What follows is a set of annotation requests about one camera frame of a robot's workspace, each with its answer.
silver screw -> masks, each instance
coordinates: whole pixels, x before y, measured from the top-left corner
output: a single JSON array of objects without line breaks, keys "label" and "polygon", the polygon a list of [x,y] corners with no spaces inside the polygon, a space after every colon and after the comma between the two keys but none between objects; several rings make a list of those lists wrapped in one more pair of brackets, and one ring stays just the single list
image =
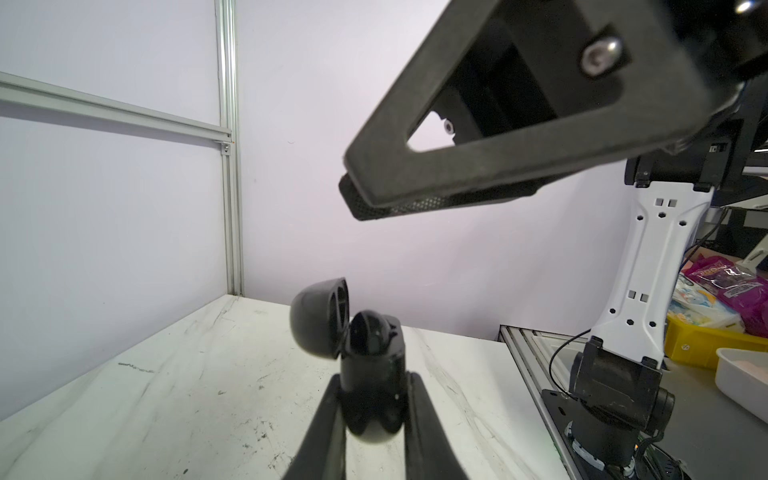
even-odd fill
[{"label": "silver screw", "polygon": [[590,77],[597,77],[616,65],[623,50],[618,38],[600,38],[581,53],[581,70]]}]

white panel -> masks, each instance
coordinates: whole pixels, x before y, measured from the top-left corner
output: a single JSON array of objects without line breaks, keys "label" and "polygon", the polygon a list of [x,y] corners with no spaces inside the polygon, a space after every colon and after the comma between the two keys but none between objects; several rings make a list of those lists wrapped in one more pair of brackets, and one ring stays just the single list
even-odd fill
[{"label": "white panel", "polygon": [[0,71],[219,124],[214,0],[2,0]]},{"label": "white panel", "polygon": [[218,150],[0,118],[0,419],[226,292]]},{"label": "white panel", "polygon": [[624,249],[624,162],[506,204],[362,223],[339,195],[347,145],[444,5],[238,2],[246,293],[285,303],[346,276],[354,308],[409,326],[579,332]]}]

